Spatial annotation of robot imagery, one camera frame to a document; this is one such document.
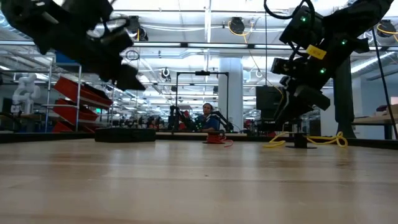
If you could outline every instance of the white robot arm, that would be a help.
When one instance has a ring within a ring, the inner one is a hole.
[[[18,88],[15,90],[12,96],[12,113],[19,113],[21,111],[21,103],[25,103],[25,108],[23,111],[25,114],[32,113],[34,100],[40,97],[40,87],[35,85],[35,79],[35,74],[18,79]]]

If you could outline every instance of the red cord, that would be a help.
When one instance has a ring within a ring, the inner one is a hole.
[[[232,140],[226,140],[225,136],[220,136],[220,134],[208,134],[206,142],[208,144],[225,144],[225,142],[230,142],[231,144],[224,147],[231,147],[234,142]]]

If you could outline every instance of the yellow cable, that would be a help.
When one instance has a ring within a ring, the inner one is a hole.
[[[322,140],[329,140],[327,142],[315,142],[312,139],[322,139]],[[346,138],[343,137],[343,132],[340,131],[339,133],[337,133],[336,136],[334,137],[320,137],[320,136],[307,136],[307,140],[313,144],[317,144],[317,145],[326,145],[326,144],[331,144],[336,142],[337,145],[339,145],[339,147],[347,147],[348,146],[348,141]]]
[[[377,29],[378,29],[380,32],[383,32],[383,33],[385,33],[385,34],[392,34],[392,35],[394,36],[395,40],[398,42],[398,38],[397,38],[397,36],[396,36],[396,34],[398,34],[398,32],[389,32],[389,31],[386,31],[386,30],[382,30],[382,29],[380,28],[380,26],[381,26],[381,24],[377,25]]]
[[[377,29],[385,34],[398,34],[398,32],[389,32],[380,28],[381,24],[377,25]]]
[[[275,140],[285,134],[289,134],[289,132],[283,132],[281,134],[278,134],[271,141],[269,141],[269,144],[263,145],[263,147],[264,148],[273,148],[273,147],[283,146],[286,143],[286,141],[275,141]],[[322,139],[322,140],[329,140],[329,141],[315,142],[313,139]],[[343,137],[343,132],[341,132],[341,131],[339,133],[337,133],[336,136],[333,136],[333,137],[307,136],[307,140],[310,143],[316,144],[316,145],[327,145],[327,144],[332,144],[332,143],[336,142],[337,145],[339,145],[339,147],[347,147],[348,146],[348,141],[346,138]]]
[[[277,136],[275,136],[271,141],[269,141],[268,145],[263,145],[263,147],[265,148],[273,148],[273,147],[278,147],[278,146],[283,146],[286,141],[282,140],[282,141],[275,141],[277,138],[284,136],[285,134],[289,134],[288,132],[282,132],[280,134],[278,134]]]
[[[253,30],[253,23],[251,24],[250,31],[247,32],[247,33],[245,33],[245,34],[237,34],[237,33],[233,32],[233,31],[231,30],[231,28],[230,28],[230,25],[231,25],[231,21],[228,22],[228,29],[229,29],[229,31],[230,31],[232,34],[234,34],[234,35],[243,36],[244,42],[247,44],[247,43],[248,43],[248,40],[246,39],[246,35],[248,35],[248,34],[250,34],[250,33],[252,32],[252,30]],[[260,67],[258,66],[258,64],[257,64],[256,60],[254,59],[253,55],[251,54],[250,50],[249,50],[249,53],[250,53],[251,58],[253,59],[254,64],[256,65],[258,71],[261,73],[262,77],[266,80],[266,82],[267,82],[268,84],[270,84],[270,86],[272,86],[272,87],[274,87],[275,89],[277,89],[278,92],[282,95],[282,98],[280,99],[280,103],[279,103],[279,104],[281,104],[282,101],[284,100],[284,94],[282,93],[282,90],[280,90],[279,88],[277,88],[277,87],[276,87],[274,84],[272,84],[268,79],[266,79],[266,76],[265,76],[265,75],[262,73],[262,71],[260,70]]]

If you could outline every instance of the yellow label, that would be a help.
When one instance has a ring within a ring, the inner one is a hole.
[[[312,57],[316,57],[319,60],[322,60],[326,55],[326,52],[324,50],[319,49],[318,47],[313,45],[308,46],[307,53]]]

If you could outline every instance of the blue shirt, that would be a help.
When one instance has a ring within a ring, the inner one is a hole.
[[[200,115],[198,119],[202,122],[205,122],[205,116]],[[216,118],[210,117],[210,119],[205,123],[205,125],[202,127],[202,129],[209,129],[209,128],[214,128],[215,131],[220,130],[220,123]]]

